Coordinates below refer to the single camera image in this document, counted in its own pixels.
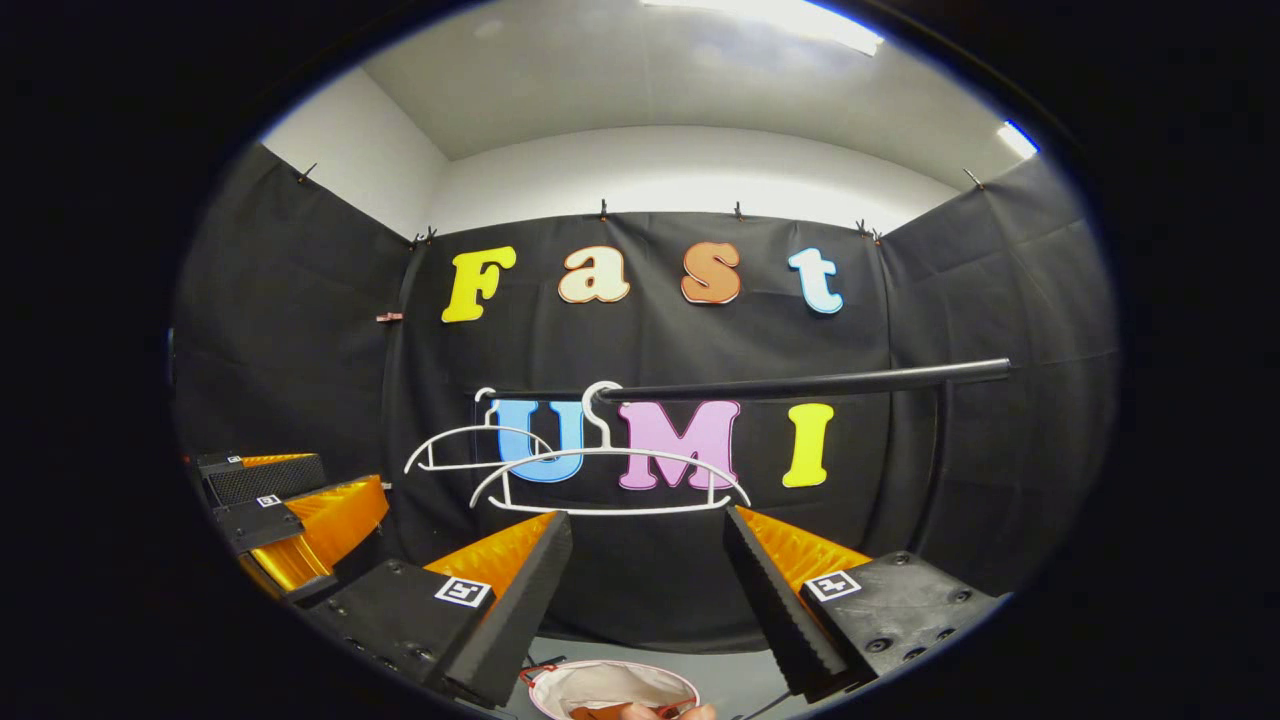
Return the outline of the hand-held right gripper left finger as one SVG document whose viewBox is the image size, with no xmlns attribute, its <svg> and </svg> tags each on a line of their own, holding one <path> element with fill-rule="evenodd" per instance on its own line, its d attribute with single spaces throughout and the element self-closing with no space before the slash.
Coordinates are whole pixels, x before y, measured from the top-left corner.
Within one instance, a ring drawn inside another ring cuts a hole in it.
<svg viewBox="0 0 1280 720">
<path fill-rule="evenodd" d="M 308 609 L 325 635 L 417 688 L 506 705 L 573 548 L 539 514 L 426 566 L 387 560 Z"/>
</svg>

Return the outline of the white clothes hanger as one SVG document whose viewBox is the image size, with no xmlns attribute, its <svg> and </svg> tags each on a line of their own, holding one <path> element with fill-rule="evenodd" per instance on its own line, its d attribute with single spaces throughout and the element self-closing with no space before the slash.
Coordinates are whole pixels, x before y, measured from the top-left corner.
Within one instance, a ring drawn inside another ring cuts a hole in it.
<svg viewBox="0 0 1280 720">
<path fill-rule="evenodd" d="M 520 460 L 513 460 L 500 464 L 495 470 L 493 470 L 488 477 L 485 477 L 472 492 L 468 500 L 468 507 L 475 509 L 481 498 L 485 497 L 485 492 L 495 482 L 500 483 L 500 496 L 490 497 L 488 502 L 500 510 L 511 512 L 531 512 L 531 514 L 547 514 L 547 512 L 563 512 L 572 516 L 591 516 L 591 518 L 641 518 L 641 516 L 664 516 L 676 514 L 690 514 L 690 512 L 709 512 L 717 509 L 724 509 L 730 505 L 730 497 L 726 495 L 723 497 L 717 495 L 716 480 L 721 479 L 730 484 L 732 492 L 737 495 L 740 503 L 745 507 L 751 507 L 753 502 L 749 493 L 741 487 L 741 484 L 732 478 L 724 469 L 718 468 L 714 464 L 703 461 L 694 457 L 692 455 L 672 454 L 667 451 L 659 451 L 653 448 L 620 448 L 612 443 L 612 432 L 608 424 L 595 414 L 594 402 L 596 397 L 607 391 L 622 389 L 623 386 L 613 380 L 599 380 L 590 384 L 580 397 L 580 407 L 582 410 L 584 420 L 595 427 L 600 432 L 600 442 L 594 446 L 584 446 L 581 448 L 570 450 L 553 450 L 541 454 L 534 454 L 530 457 L 524 457 Z M 684 462 L 689 466 L 705 470 L 709 474 L 707 482 L 707 500 L 703 503 L 681 505 L 671 507 L 645 507 L 645 509 L 554 509 L 532 506 L 526 503 L 516 503 L 511 498 L 509 492 L 509 475 L 516 468 L 521 468 L 532 462 L 544 462 L 550 460 L 557 460 L 561 457 L 589 457 L 589 456 L 628 456 L 628 457 L 644 457 L 644 459 L 659 459 L 668 460 L 673 462 Z"/>
<path fill-rule="evenodd" d="M 494 418 L 497 416 L 497 410 L 500 407 L 500 400 L 498 398 L 497 391 L 494 388 L 492 387 L 480 388 L 474 396 L 474 402 L 479 405 L 480 401 L 485 398 L 490 400 L 492 405 L 483 414 L 483 423 L 466 427 L 456 427 L 449 430 L 443 430 L 425 439 L 404 461 L 403 473 L 408 475 L 413 469 L 419 469 L 425 473 L 434 473 L 434 471 L 477 470 L 477 469 L 502 466 L 506 461 L 500 459 L 488 462 L 463 462 L 452 465 L 443 465 L 435 461 L 435 446 L 440 441 L 456 436 L 474 436 L 476 433 L 486 430 L 494 432 L 498 436 L 503 434 L 522 436 L 525 439 L 530 439 L 532 442 L 534 450 L 550 451 L 550 446 L 540 436 L 530 430 L 522 430 L 515 427 L 506 427 L 494 423 Z"/>
</svg>

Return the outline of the pink white laundry hamper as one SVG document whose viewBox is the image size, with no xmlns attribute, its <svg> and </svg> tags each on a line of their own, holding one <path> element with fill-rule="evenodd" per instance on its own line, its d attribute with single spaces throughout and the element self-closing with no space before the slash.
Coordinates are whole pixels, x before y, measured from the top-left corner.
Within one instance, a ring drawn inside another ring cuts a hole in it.
<svg viewBox="0 0 1280 720">
<path fill-rule="evenodd" d="M 588 660 L 543 664 L 524 669 L 518 679 L 538 711 L 550 720 L 571 720 L 570 711 L 621 703 L 650 707 L 701 705 L 701 694 L 686 678 L 645 664 Z"/>
</svg>

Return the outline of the black backdrop cloth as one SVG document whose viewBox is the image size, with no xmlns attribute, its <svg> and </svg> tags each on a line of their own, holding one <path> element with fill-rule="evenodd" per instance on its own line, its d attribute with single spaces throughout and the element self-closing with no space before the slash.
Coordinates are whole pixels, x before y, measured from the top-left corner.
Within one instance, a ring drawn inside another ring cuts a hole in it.
<svg viewBox="0 0 1280 720">
<path fill-rule="evenodd" d="M 403 313 L 381 324 L 380 313 Z M 468 498 L 480 470 L 403 473 L 428 438 L 483 423 L 552 448 L 598 441 L 595 380 L 684 386 L 1007 357 L 956 386 L 922 550 L 991 596 L 1064 542 L 1117 411 L 1117 311 L 1089 219 L 1024 161 L 881 240 L 707 213 L 557 217 L 412 247 L 264 147 L 205 208 L 175 291 L 172 409 L 186 451 L 312 452 L 390 482 L 387 553 L 429 562 L 521 520 Z M 617 445 L 733 474 L 756 511 L 873 557 L 925 498 L 931 388 L 598 401 Z"/>
</svg>

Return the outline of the row of black backdrop clips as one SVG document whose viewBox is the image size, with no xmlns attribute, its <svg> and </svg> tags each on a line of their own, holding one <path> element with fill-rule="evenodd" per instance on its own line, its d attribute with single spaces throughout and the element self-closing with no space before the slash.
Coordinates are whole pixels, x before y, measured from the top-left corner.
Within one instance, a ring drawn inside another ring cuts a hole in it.
<svg viewBox="0 0 1280 720">
<path fill-rule="evenodd" d="M 955 199 L 957 191 L 886 164 L 837 164 L 817 170 L 764 165 L 554 167 L 536 161 L 497 169 L 447 169 L 429 193 L 378 188 L 372 179 L 344 187 L 319 169 L 307 184 L 332 191 L 361 213 L 412 237 L 568 217 L 593 223 L 627 213 L 707 213 L 765 217 L 887 232 Z"/>
</svg>

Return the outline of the black clothes rack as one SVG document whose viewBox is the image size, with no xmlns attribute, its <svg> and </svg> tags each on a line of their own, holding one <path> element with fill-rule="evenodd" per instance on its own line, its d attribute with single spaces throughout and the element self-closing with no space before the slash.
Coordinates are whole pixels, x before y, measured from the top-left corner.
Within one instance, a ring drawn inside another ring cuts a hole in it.
<svg viewBox="0 0 1280 720">
<path fill-rule="evenodd" d="M 941 489 L 946 473 L 946 454 L 948 451 L 950 425 L 954 416 L 952 404 L 956 386 L 1006 380 L 1011 373 L 1012 361 L 1010 359 L 993 357 L 980 361 L 900 368 L 878 372 L 684 386 L 639 386 L 627 388 L 613 380 L 599 380 L 590 384 L 580 396 L 580 407 L 582 409 L 584 420 L 595 427 L 600 433 L 599 445 L 571 448 L 568 451 L 548 451 L 544 454 L 535 454 L 530 457 L 502 462 L 489 475 L 480 480 L 468 498 L 468 507 L 475 509 L 480 503 L 488 487 L 494 482 L 500 480 L 503 484 L 507 484 L 509 482 L 511 471 L 516 468 L 531 462 L 564 457 L 567 455 L 626 455 L 658 457 L 673 461 L 685 461 L 695 468 L 707 469 L 713 477 L 719 477 L 722 479 L 728 477 L 722 468 L 692 456 L 684 456 L 680 454 L 671 454 L 652 448 L 618 448 L 613 446 L 608 423 L 594 411 L 594 405 L 598 401 L 622 404 L 659 400 L 689 401 L 695 398 L 765 400 L 797 398 L 801 396 L 879 395 L 931 388 L 934 392 L 934 428 L 929 475 L 920 515 L 911 530 L 908 543 L 905 544 L 906 548 L 918 551 L 922 550 L 925 538 L 928 537 L 928 524 L 934 514 L 936 497 Z"/>
</svg>

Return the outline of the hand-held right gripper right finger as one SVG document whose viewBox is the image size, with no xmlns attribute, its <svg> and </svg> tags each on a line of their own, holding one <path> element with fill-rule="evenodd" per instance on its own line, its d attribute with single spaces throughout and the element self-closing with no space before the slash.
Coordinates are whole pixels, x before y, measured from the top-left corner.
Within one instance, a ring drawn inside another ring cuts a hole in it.
<svg viewBox="0 0 1280 720">
<path fill-rule="evenodd" d="M 869 557 L 742 506 L 724 548 L 791 694 L 826 700 L 922 664 L 1001 609 L 909 551 Z"/>
</svg>

